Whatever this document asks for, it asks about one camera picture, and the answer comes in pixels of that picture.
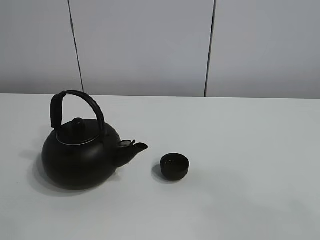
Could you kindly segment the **black round teapot kettle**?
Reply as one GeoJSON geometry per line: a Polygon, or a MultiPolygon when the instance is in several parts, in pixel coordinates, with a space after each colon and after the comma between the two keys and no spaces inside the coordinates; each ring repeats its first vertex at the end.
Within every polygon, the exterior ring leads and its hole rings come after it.
{"type": "Polygon", "coordinates": [[[108,123],[100,106],[88,94],[65,90],[50,102],[52,132],[41,152],[42,166],[55,185],[67,190],[86,190],[98,186],[114,172],[148,149],[135,140],[122,140],[108,123]],[[63,121],[66,95],[83,99],[95,113],[95,119],[74,118],[63,121]]]}

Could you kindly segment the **small black teacup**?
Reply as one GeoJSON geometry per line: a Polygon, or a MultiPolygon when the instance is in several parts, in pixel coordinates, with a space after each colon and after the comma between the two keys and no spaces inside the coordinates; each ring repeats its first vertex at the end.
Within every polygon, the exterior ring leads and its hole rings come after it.
{"type": "Polygon", "coordinates": [[[190,161],[180,153],[168,153],[160,159],[160,171],[165,179],[179,181],[183,179],[190,167],[190,161]]]}

